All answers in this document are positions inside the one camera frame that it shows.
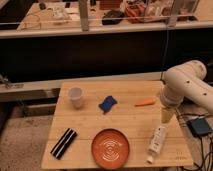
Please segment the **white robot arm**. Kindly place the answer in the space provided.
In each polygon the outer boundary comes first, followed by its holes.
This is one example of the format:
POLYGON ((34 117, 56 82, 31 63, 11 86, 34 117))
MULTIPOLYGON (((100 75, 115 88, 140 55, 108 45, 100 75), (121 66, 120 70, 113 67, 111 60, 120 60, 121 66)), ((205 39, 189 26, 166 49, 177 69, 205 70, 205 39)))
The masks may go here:
POLYGON ((204 82, 206 66, 199 60, 191 60, 169 68, 163 74, 164 87, 160 91, 161 122, 168 123, 172 110, 179 107, 184 98, 213 114, 213 87, 204 82))

